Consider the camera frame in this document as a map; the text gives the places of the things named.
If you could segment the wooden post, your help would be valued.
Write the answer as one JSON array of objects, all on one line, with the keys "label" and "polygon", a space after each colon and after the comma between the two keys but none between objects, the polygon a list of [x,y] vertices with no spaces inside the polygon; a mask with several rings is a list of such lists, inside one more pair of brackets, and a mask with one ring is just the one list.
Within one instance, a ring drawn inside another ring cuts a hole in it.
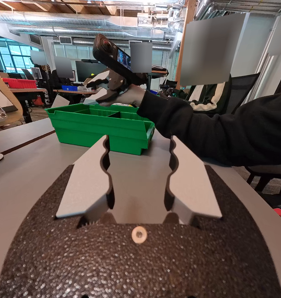
[{"label": "wooden post", "polygon": [[180,51],[179,51],[179,58],[177,62],[176,67],[176,76],[175,81],[177,81],[176,89],[180,89],[180,78],[181,78],[181,68],[182,68],[182,58],[183,58],[183,50],[184,50],[184,42],[185,42],[185,36],[186,36],[186,27],[187,24],[193,21],[194,13],[195,13],[195,7],[196,7],[196,0],[188,0],[187,1],[187,9],[186,9],[186,16],[185,21],[183,25],[183,32],[182,32],[182,38],[180,43]]}]

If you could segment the grey cardboard sheet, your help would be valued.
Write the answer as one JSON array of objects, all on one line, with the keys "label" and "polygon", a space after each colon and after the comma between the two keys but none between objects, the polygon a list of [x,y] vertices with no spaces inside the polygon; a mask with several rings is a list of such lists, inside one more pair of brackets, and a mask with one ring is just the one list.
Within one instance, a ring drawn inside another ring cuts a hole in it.
[{"label": "grey cardboard sheet", "polygon": [[68,106],[69,103],[70,103],[69,100],[65,99],[64,97],[62,97],[60,95],[56,95],[51,107],[56,108],[56,107]]}]

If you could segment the person's right hand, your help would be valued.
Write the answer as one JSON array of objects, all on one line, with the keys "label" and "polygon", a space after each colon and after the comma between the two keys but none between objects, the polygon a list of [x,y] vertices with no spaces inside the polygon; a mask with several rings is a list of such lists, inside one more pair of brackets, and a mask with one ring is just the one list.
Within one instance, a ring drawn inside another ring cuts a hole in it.
[{"label": "person's right hand", "polygon": [[109,107],[112,104],[120,103],[125,105],[131,105],[139,107],[142,103],[146,90],[142,89],[140,86],[131,84],[127,91],[119,95],[116,99],[109,102],[101,102],[99,105]]}]

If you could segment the green plastic bin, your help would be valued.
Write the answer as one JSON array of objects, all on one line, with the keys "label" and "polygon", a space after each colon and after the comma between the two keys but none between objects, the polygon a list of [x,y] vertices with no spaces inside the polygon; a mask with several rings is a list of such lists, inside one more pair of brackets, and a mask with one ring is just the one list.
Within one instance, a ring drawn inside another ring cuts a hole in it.
[{"label": "green plastic bin", "polygon": [[149,147],[155,125],[137,111],[132,106],[83,103],[46,109],[61,143],[92,147],[108,135],[111,151],[141,155]]}]

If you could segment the long wooden desk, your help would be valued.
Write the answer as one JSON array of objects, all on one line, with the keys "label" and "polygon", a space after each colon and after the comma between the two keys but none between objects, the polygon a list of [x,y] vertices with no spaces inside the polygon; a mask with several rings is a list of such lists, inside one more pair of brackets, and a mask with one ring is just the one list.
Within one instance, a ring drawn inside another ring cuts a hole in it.
[{"label": "long wooden desk", "polygon": [[83,98],[85,97],[89,97],[90,95],[92,94],[96,94],[98,91],[63,91],[62,89],[61,90],[53,90],[54,92],[57,93],[57,95],[60,95],[60,94],[72,94],[72,95],[81,95]]},{"label": "long wooden desk", "polygon": [[[45,88],[9,88],[9,90],[12,93],[40,93],[40,92],[45,92]],[[32,119],[28,110],[27,105],[25,104],[25,100],[20,100],[17,97],[21,107],[22,107],[22,112],[23,112],[23,118],[26,124],[31,123]]]}]

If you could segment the red plastic bin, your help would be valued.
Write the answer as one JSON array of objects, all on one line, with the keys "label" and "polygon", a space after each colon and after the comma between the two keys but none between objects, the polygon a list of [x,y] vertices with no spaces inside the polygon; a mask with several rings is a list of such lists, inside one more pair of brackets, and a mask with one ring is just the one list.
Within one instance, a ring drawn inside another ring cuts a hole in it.
[{"label": "red plastic bin", "polygon": [[37,89],[35,80],[24,80],[24,79],[13,79],[13,78],[2,78],[2,81],[7,83],[9,88],[16,89]]}]

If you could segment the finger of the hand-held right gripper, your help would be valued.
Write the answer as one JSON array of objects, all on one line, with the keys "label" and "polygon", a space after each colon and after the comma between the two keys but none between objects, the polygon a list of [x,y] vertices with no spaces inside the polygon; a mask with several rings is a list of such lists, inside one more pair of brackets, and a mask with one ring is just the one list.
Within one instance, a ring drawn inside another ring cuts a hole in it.
[{"label": "finger of the hand-held right gripper", "polygon": [[88,98],[85,98],[84,105],[109,105],[108,101],[104,99],[109,90],[102,88],[96,94],[90,95]]},{"label": "finger of the hand-held right gripper", "polygon": [[87,89],[97,90],[98,88],[105,88],[109,83],[110,71],[104,71],[98,75],[88,78],[86,80]]}]

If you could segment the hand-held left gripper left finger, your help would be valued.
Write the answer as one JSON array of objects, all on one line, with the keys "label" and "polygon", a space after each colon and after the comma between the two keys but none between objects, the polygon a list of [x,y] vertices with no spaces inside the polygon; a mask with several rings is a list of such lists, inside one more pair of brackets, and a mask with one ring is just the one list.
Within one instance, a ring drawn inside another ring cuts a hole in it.
[{"label": "hand-held left gripper left finger", "polygon": [[113,209],[115,194],[107,171],[109,152],[109,136],[104,135],[73,163],[56,218],[81,215],[84,220],[93,223]]}]

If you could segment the silver ceiling duct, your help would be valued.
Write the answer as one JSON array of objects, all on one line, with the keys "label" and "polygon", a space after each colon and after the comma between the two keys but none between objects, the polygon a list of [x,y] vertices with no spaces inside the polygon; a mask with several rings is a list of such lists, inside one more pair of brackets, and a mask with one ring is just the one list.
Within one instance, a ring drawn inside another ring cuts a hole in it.
[{"label": "silver ceiling duct", "polygon": [[78,25],[91,27],[138,27],[137,17],[45,12],[0,11],[0,23],[21,25]]},{"label": "silver ceiling duct", "polygon": [[33,34],[44,36],[89,36],[94,37],[97,34],[102,34],[110,38],[132,38],[132,34],[122,30],[109,30],[98,28],[73,28],[73,27],[55,27],[55,26],[37,26],[37,25],[22,25],[8,24],[10,33],[13,34]]}]

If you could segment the black mesh chair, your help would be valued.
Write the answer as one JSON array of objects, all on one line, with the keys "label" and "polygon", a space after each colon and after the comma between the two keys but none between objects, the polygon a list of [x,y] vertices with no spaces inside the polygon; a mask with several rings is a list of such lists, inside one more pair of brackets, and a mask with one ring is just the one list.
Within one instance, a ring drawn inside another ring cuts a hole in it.
[{"label": "black mesh chair", "polygon": [[226,109],[226,114],[234,114],[239,106],[241,106],[255,85],[259,75],[260,72],[251,75],[232,77],[231,94]]}]

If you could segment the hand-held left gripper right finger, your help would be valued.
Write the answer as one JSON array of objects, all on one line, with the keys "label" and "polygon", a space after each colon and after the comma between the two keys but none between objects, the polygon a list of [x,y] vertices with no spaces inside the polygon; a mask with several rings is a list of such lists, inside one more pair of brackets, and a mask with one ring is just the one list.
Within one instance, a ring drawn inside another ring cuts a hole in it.
[{"label": "hand-held left gripper right finger", "polygon": [[202,160],[177,136],[171,137],[169,152],[171,172],[164,195],[166,219],[174,218],[180,224],[191,225],[196,216],[222,218]]}]

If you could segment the dark wooden chair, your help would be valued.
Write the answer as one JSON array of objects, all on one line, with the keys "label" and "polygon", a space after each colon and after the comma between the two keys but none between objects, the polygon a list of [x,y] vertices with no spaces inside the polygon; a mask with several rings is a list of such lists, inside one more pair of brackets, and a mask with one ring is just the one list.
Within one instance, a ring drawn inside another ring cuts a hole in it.
[{"label": "dark wooden chair", "polygon": [[278,194],[265,194],[263,190],[265,186],[274,178],[281,179],[281,165],[259,165],[252,167],[245,167],[250,173],[247,183],[251,184],[254,177],[260,177],[260,180],[255,187],[255,191],[264,199],[264,201],[273,209],[281,209],[281,188]]}]

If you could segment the light grey desk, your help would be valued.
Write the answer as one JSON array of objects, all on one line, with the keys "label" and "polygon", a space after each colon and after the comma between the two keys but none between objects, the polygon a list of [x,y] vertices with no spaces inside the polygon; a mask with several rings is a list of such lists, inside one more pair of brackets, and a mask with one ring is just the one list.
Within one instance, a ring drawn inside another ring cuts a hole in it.
[{"label": "light grey desk", "polygon": [[[120,223],[160,223],[169,168],[170,141],[155,130],[141,156],[110,153],[109,173],[115,191],[111,213]],[[63,170],[88,150],[60,143],[50,120],[43,119],[0,132],[0,273],[11,241],[21,222]],[[281,218],[234,168],[211,159],[212,167],[242,201],[257,223],[272,255],[281,285]]]}]

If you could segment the large black monitor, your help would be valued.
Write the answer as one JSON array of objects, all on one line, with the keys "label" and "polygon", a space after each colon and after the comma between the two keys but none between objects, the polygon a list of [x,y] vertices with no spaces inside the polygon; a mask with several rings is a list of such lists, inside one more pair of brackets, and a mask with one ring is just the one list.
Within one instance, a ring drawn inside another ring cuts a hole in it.
[{"label": "large black monitor", "polygon": [[91,75],[98,75],[106,70],[106,66],[97,60],[82,59],[75,61],[77,81],[84,82]]}]

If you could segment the wooden book stand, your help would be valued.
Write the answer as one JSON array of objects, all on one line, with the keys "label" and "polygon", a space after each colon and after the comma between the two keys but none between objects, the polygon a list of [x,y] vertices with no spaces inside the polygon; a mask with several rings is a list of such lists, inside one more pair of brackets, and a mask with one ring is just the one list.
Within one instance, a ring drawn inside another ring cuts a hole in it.
[{"label": "wooden book stand", "polygon": [[20,102],[0,77],[0,127],[15,123],[22,116]]}]

